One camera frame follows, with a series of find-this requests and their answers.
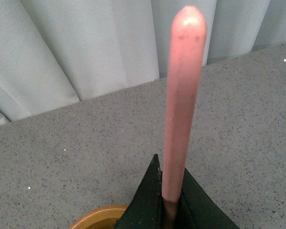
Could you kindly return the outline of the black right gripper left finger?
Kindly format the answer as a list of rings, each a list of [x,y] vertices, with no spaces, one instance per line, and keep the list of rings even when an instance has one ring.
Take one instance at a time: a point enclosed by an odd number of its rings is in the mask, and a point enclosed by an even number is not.
[[[162,210],[162,173],[159,157],[155,154],[141,180],[135,195],[115,229],[159,229]]]

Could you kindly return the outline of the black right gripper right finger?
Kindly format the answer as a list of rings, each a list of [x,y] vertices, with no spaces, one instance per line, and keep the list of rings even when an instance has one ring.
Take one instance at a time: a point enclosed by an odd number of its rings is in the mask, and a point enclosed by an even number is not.
[[[239,227],[210,199],[186,169],[175,228],[237,229]]]

